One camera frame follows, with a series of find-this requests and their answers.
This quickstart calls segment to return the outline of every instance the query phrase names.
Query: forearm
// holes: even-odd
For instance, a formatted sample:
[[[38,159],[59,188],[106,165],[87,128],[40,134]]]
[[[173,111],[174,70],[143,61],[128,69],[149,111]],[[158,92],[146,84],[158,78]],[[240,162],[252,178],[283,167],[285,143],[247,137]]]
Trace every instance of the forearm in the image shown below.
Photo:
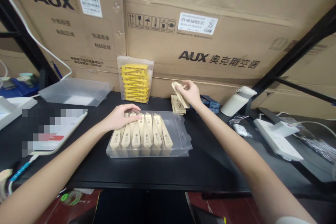
[[[0,223],[34,223],[105,133],[95,125],[28,179],[0,205]]]
[[[266,223],[283,216],[316,223],[248,142],[203,104],[195,109],[246,178]]]

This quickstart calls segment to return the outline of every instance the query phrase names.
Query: hand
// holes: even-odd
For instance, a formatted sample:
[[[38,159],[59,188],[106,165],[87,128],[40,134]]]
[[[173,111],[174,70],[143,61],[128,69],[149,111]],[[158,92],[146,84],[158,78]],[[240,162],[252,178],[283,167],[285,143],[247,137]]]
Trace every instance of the hand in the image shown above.
[[[120,129],[128,123],[141,119],[141,115],[125,117],[124,113],[126,110],[132,110],[135,113],[139,113],[141,109],[134,104],[119,105],[99,124],[105,131],[110,131]]]
[[[177,86],[176,89],[183,95],[183,97],[189,102],[193,107],[203,104],[200,98],[200,91],[194,82],[191,80],[183,81],[185,85],[182,87]]]

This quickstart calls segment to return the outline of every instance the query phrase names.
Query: white thermos bottle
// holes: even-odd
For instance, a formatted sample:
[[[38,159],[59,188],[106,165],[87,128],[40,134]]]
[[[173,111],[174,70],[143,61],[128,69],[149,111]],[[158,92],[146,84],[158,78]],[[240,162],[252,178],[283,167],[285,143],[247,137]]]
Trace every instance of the white thermos bottle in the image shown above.
[[[234,94],[220,109],[226,116],[233,116],[248,102],[252,96],[257,94],[256,91],[246,86],[238,88],[236,92],[237,93]]]

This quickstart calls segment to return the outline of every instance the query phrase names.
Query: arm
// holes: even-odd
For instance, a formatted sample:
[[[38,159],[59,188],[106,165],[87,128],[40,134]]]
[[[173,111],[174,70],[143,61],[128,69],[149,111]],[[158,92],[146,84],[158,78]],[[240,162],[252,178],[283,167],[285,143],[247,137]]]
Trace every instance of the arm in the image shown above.
[[[124,112],[128,109],[140,111],[134,104],[117,106],[104,120],[89,129],[13,192],[0,205],[0,223],[34,223],[105,133],[140,119],[139,115],[126,118]]]
[[[265,222],[275,223],[281,217],[292,216],[316,223],[262,157],[202,103],[198,87],[190,80],[184,83],[183,88],[177,89],[201,116],[246,178]]]

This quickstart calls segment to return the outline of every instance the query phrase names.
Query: clear plastic box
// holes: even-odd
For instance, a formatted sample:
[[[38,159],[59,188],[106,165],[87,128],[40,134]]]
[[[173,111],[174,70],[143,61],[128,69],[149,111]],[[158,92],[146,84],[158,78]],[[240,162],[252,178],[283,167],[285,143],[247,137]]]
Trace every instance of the clear plastic box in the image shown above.
[[[112,89],[107,82],[68,77],[42,89],[39,94],[46,102],[98,107]]]
[[[146,148],[141,142],[138,148],[132,147],[132,141],[127,148],[121,145],[121,141],[116,148],[111,147],[111,139],[106,148],[106,154],[110,158],[131,158],[131,157],[158,157],[158,156],[189,156],[189,150],[193,147],[191,145],[191,137],[187,133],[184,126],[184,118],[181,115],[167,111],[141,111],[141,113],[149,113],[152,116],[159,114],[167,128],[170,138],[173,142],[173,146],[168,148],[165,146],[164,141],[161,147],[157,147],[153,144],[150,148]]]
[[[148,103],[154,61],[118,56],[118,73],[122,100]]]

